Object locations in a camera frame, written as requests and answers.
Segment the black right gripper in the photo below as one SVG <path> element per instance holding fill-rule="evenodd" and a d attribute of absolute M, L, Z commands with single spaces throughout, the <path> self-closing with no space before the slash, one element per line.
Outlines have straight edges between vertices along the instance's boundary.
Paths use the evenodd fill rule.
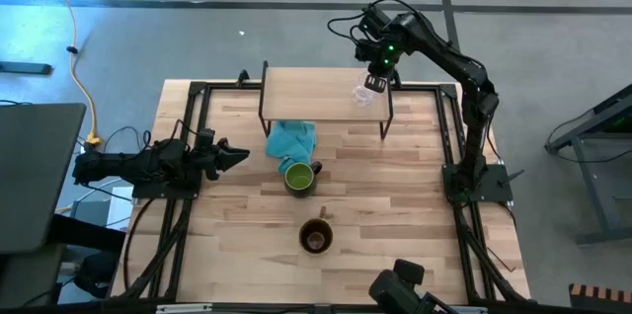
<path fill-rule="evenodd" d="M 355 58 L 367 62 L 367 84 L 364 88 L 381 94 L 386 90 L 387 75 L 399 62 L 403 53 L 403 36 L 393 32 L 372 32 L 371 39 L 363 38 L 355 41 Z"/>

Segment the clear glass cup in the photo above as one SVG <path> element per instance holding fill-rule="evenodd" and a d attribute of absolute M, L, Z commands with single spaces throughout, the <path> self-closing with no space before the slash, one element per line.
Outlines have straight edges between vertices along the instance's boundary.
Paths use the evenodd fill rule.
<path fill-rule="evenodd" d="M 355 102 L 361 107 L 370 105 L 376 97 L 376 93 L 374 91 L 367 89 L 361 84 L 354 87 L 353 95 Z"/>

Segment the black mug with green inside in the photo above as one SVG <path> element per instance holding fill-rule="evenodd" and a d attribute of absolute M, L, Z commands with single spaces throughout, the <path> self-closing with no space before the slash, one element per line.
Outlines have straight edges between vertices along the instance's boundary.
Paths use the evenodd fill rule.
<path fill-rule="evenodd" d="M 317 175 L 322 170 L 322 163 L 312 164 L 297 162 L 289 166 L 284 174 L 284 186 L 287 192 L 296 198 L 307 198 L 314 194 L 317 187 Z"/>

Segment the blue-green glazed brown mug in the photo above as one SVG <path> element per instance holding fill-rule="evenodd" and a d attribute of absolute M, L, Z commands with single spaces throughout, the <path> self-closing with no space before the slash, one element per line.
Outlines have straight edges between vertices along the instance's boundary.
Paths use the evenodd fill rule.
<path fill-rule="evenodd" d="M 326 213 L 327 207 L 322 206 L 318 215 L 308 219 L 299 229 L 299 245 L 309 255 L 326 253 L 334 242 L 334 231 L 325 219 Z"/>

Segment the wooden shelf with black legs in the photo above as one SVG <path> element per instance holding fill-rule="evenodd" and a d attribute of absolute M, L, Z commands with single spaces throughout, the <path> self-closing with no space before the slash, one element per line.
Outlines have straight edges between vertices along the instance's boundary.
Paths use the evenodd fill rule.
<path fill-rule="evenodd" d="M 265 134 L 274 121 L 377 122 L 387 135 L 394 117 L 391 88 L 361 107 L 353 89 L 363 84 L 362 68 L 270 67 L 263 65 L 259 120 Z"/>

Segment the teal cloth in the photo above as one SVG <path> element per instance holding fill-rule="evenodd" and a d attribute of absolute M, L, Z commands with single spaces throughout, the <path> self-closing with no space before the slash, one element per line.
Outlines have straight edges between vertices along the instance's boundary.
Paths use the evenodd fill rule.
<path fill-rule="evenodd" d="M 314 123 L 279 120 L 268 136 L 265 153 L 279 160 L 278 171 L 284 174 L 295 163 L 310 164 L 316 146 Z"/>

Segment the white box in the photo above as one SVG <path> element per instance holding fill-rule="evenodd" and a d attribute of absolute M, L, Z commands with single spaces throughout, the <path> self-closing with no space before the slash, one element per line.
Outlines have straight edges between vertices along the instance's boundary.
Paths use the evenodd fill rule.
<path fill-rule="evenodd" d="M 112 193 L 115 197 L 110 201 L 106 227 L 125 231 L 129 225 L 133 210 L 133 202 L 131 200 L 132 187 L 115 187 Z"/>

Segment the black seat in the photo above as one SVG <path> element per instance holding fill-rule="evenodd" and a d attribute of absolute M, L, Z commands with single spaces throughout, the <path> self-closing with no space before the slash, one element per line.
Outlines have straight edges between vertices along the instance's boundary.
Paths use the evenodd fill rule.
<path fill-rule="evenodd" d="M 122 231 L 55 214 L 48 227 L 46 243 L 74 245 L 119 253 L 124 239 L 125 233 Z"/>

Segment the grey desk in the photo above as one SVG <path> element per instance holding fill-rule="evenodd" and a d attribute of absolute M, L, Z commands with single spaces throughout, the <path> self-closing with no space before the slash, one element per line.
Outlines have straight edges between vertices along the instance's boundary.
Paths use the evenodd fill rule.
<path fill-rule="evenodd" d="M 0 107 L 0 255 L 45 243 L 85 113 L 81 103 Z"/>

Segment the black floor bar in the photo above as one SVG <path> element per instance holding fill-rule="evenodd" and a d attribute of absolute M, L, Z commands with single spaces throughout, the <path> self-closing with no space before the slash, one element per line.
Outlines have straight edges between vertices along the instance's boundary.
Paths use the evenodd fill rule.
<path fill-rule="evenodd" d="M 44 63 L 0 61 L 0 72 L 15 74 L 49 75 L 52 67 Z"/>

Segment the grey metal table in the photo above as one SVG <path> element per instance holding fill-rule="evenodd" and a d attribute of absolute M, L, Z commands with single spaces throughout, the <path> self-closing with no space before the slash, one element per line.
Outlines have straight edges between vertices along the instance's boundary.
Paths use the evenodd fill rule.
<path fill-rule="evenodd" d="M 551 131 L 545 150 L 580 167 L 598 230 L 580 246 L 632 240 L 632 83 Z"/>

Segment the orange black striped box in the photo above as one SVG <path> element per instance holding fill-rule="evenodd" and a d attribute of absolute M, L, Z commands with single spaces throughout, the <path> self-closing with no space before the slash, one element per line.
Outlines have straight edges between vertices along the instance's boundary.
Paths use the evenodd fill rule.
<path fill-rule="evenodd" d="M 571 283 L 569 298 L 574 309 L 632 314 L 632 291 Z"/>

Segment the black metal table frame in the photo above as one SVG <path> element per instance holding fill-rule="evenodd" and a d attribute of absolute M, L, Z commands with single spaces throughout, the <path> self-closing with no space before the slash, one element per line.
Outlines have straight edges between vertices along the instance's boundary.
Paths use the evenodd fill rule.
<path fill-rule="evenodd" d="M 315 158 L 322 165 L 313 197 L 296 199 L 265 155 L 256 90 L 211 82 L 164 84 L 154 133 L 170 134 L 178 118 L 204 119 L 250 157 L 192 203 L 177 297 L 219 303 L 364 304 L 376 276 L 397 259 L 422 265 L 423 287 L 451 304 L 473 286 L 498 297 L 478 264 L 462 271 L 454 215 L 441 168 L 459 157 L 454 88 L 410 82 L 393 95 L 386 137 L 377 126 L 321 123 Z M 327 207 L 334 231 L 322 255 L 305 253 L 300 227 Z"/>

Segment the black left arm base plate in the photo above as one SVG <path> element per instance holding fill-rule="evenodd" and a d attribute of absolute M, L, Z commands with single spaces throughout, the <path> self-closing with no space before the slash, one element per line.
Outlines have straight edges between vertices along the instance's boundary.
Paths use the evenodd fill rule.
<path fill-rule="evenodd" d="M 184 181 L 130 181 L 134 198 L 193 199 L 200 188 L 200 179 Z"/>

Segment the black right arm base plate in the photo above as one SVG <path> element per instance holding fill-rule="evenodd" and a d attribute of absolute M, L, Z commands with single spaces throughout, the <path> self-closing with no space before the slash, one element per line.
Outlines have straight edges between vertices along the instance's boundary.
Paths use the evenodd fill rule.
<path fill-rule="evenodd" d="M 459 188 L 453 181 L 457 166 L 445 164 L 442 169 L 444 192 L 448 200 L 457 202 L 507 202 L 513 201 L 507 168 L 504 165 L 488 165 L 478 187 L 473 191 Z"/>

